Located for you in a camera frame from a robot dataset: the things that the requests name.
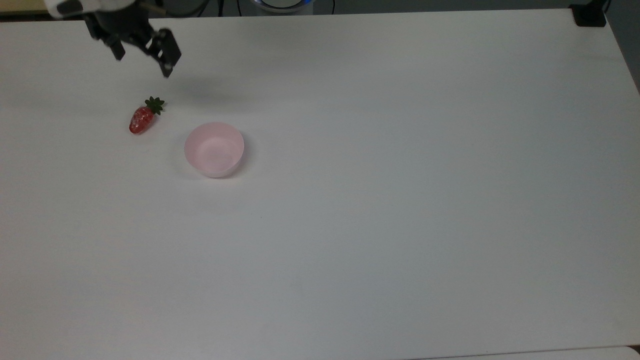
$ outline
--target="plastic bowl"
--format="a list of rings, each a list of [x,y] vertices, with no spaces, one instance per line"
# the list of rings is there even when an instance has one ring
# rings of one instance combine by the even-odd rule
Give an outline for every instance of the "plastic bowl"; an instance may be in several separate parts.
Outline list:
[[[184,143],[184,155],[202,175],[223,177],[240,164],[244,139],[240,131],[223,122],[196,127]]]

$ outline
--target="green calyx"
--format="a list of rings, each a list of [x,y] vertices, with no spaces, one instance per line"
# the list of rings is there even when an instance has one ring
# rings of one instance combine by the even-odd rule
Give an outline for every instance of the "green calyx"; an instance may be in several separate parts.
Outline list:
[[[160,115],[160,111],[164,111],[164,109],[162,109],[162,105],[164,104],[164,101],[160,100],[159,97],[156,97],[154,99],[154,97],[150,96],[149,100],[145,100],[145,104],[154,114]]]

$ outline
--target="strawberry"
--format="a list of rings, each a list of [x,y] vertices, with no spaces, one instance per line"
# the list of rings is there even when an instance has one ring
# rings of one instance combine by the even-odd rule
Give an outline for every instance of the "strawberry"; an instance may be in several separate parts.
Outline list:
[[[164,101],[159,97],[155,99],[149,97],[149,100],[145,100],[146,106],[139,107],[136,112],[133,113],[131,123],[129,124],[129,131],[134,134],[140,134],[144,130],[147,130],[154,120],[154,115],[160,115],[160,111],[163,111],[162,105]]]

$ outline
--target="table surface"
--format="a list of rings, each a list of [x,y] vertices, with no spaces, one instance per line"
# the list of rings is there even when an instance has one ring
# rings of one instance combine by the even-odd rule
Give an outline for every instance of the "table surface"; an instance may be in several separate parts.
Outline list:
[[[0,357],[640,343],[640,97],[569,10],[169,19],[171,78],[0,24]],[[132,112],[166,112],[141,136]],[[208,121],[242,167],[185,161]]]
[[[628,347],[612,347],[470,356],[461,360],[640,360],[640,354]]]

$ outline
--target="black cable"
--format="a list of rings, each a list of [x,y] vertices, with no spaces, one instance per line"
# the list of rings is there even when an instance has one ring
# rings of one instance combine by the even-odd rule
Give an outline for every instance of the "black cable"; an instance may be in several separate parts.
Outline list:
[[[184,13],[175,13],[175,12],[171,12],[169,10],[166,11],[167,16],[170,17],[191,17],[196,15],[198,12],[202,13],[202,11],[204,11],[204,8],[207,7],[207,4],[209,4],[209,0],[203,0],[202,4],[198,5],[197,8],[189,11],[189,12],[184,12]]]
[[[205,10],[206,8],[207,8],[207,7],[205,6],[205,7],[203,7],[203,8],[202,8],[202,10],[200,10],[200,12],[198,13],[198,17],[201,17],[201,16],[202,16],[202,13],[204,13],[204,10]]]

